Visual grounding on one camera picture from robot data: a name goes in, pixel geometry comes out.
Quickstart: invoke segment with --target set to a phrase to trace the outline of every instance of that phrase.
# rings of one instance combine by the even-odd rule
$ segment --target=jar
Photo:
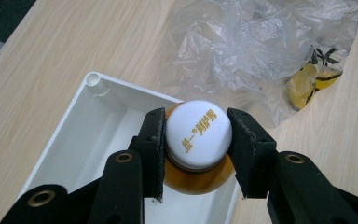
[[[234,167],[227,151],[232,130],[219,106],[188,101],[167,109],[164,183],[185,194],[203,194],[223,185]]]

